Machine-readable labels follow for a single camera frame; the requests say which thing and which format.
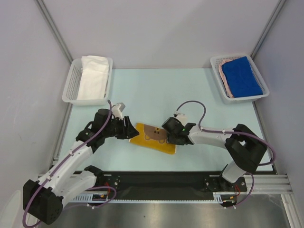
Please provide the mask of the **yellow brown bear towel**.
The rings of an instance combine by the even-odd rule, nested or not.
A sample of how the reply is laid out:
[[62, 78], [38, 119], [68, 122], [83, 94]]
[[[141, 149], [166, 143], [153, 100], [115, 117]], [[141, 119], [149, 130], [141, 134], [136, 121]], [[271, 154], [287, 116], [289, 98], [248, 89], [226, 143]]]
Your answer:
[[139, 135], [131, 138], [130, 143], [166, 154], [176, 153], [176, 145], [168, 143], [167, 132], [164, 129], [143, 123], [137, 123], [135, 129]]

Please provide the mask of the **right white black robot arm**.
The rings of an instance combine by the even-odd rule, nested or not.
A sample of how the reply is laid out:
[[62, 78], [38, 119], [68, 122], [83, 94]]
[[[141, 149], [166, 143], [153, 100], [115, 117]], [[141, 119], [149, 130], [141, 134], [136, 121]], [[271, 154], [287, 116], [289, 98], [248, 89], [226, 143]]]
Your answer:
[[254, 173], [258, 166], [262, 166], [261, 161], [267, 151], [265, 141], [244, 124], [238, 124], [231, 130], [217, 130], [202, 128], [195, 123], [184, 125], [177, 117], [170, 117], [162, 124], [162, 128], [167, 132], [167, 141], [170, 144], [206, 144], [226, 149], [232, 162], [222, 170], [218, 182], [225, 191], [235, 187], [241, 176]]

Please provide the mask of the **white towel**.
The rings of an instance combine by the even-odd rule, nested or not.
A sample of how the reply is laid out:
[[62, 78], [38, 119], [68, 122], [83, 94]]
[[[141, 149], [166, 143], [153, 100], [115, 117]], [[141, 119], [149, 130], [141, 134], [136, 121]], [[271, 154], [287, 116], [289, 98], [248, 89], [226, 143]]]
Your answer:
[[99, 100], [104, 98], [109, 75], [106, 57], [82, 56], [82, 75], [77, 100]]

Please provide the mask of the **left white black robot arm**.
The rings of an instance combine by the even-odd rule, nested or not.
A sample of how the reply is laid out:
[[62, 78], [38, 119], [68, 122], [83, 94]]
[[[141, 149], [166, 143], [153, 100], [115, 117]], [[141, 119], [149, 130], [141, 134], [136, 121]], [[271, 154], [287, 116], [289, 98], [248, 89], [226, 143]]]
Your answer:
[[116, 193], [116, 188], [106, 182], [104, 172], [90, 165], [77, 177], [72, 174], [86, 159], [101, 147], [107, 138], [131, 139], [139, 135], [128, 116], [123, 115], [123, 103], [99, 109], [78, 134], [66, 157], [59, 160], [49, 171], [36, 181], [28, 180], [23, 186], [22, 224], [29, 227], [26, 216], [32, 215], [39, 222], [52, 224], [63, 208], [77, 195], [86, 190], [105, 190]]

